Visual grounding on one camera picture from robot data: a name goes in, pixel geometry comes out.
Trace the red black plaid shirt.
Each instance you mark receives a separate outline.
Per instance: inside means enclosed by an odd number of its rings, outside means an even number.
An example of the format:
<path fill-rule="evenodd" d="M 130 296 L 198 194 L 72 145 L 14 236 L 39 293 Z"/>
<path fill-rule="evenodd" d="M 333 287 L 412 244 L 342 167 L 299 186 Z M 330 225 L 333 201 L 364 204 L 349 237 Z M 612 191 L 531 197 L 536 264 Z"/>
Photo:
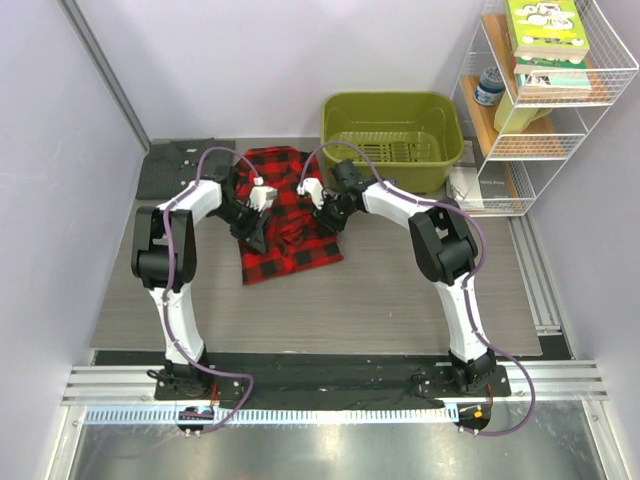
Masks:
<path fill-rule="evenodd" d="M 291 146 L 249 149 L 234 170 L 235 191 L 246 200 L 256 175 L 277 189 L 267 225 L 267 251 L 257 253 L 239 241 L 242 282 L 245 286 L 327 266 L 344 259 L 335 236 L 325 235 L 313 217 L 313 203 L 300 197 L 296 188 L 308 154 Z"/>

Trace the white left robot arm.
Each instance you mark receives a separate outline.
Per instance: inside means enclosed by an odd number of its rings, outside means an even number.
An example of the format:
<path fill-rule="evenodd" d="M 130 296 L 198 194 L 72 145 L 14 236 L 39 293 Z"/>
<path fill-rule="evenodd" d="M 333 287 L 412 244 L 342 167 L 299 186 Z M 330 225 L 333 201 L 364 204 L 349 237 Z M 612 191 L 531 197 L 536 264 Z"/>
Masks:
<path fill-rule="evenodd" d="M 246 200 L 236 195 L 232 177 L 197 178 L 171 199 L 136 211 L 131 270 L 153 299 L 160 318 L 164 366 L 150 376 L 163 395 L 200 399 L 211 391 L 215 378 L 192 300 L 198 264 L 196 225 L 216 216 L 229 225 L 232 236 L 264 253 L 269 209 L 276 196 L 277 189 L 261 177 L 250 182 Z"/>

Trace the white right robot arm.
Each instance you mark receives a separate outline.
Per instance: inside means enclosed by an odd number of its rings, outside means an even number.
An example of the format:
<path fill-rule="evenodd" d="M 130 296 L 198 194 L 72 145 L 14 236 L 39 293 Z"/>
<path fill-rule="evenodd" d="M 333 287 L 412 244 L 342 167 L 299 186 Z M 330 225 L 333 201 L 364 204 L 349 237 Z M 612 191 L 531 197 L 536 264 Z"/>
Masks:
<path fill-rule="evenodd" d="M 409 232 L 417 267 L 435 286 L 442 303 L 453 386 L 465 395 L 477 393 L 494 373 L 496 359 L 475 294 L 479 250 L 459 205 L 449 198 L 421 198 L 389 181 L 367 178 L 350 160 L 337 164 L 331 173 L 337 193 L 326 192 L 315 178 L 301 180 L 297 193 L 311 199 L 313 216 L 331 235 L 344 230 L 358 211 L 383 217 Z"/>

